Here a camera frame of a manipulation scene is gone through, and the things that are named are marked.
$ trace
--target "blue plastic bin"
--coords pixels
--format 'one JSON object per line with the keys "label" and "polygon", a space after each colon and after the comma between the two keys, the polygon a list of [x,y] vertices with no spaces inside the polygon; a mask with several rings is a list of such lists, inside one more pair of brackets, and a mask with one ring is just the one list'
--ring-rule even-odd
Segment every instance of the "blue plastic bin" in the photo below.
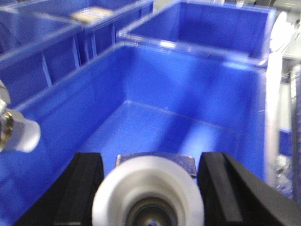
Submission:
{"label": "blue plastic bin", "polygon": [[188,52],[232,56],[241,62],[265,65],[276,11],[235,4],[176,1],[117,34],[117,40],[175,48]]}
{"label": "blue plastic bin", "polygon": [[71,13],[92,6],[112,9],[114,13],[106,19],[83,24],[84,31],[78,35],[82,63],[115,44],[118,30],[151,13],[153,0],[31,0],[10,7],[70,18]]}
{"label": "blue plastic bin", "polygon": [[119,43],[18,107],[41,127],[31,153],[1,153],[0,216],[11,223],[76,151],[118,154],[228,152],[263,178],[265,71]]}
{"label": "blue plastic bin", "polygon": [[0,6],[1,5],[6,5],[6,4],[12,4],[12,3],[17,3],[17,0],[0,0]]}
{"label": "blue plastic bin", "polygon": [[12,104],[79,68],[79,23],[0,10],[0,80]]}

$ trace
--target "bin wall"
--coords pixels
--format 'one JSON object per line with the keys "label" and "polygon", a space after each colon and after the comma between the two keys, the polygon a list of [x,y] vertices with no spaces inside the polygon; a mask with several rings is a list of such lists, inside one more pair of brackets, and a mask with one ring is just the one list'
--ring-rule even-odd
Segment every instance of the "bin wall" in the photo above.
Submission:
{"label": "bin wall", "polygon": [[15,107],[79,68],[81,26],[0,11],[0,79]]}

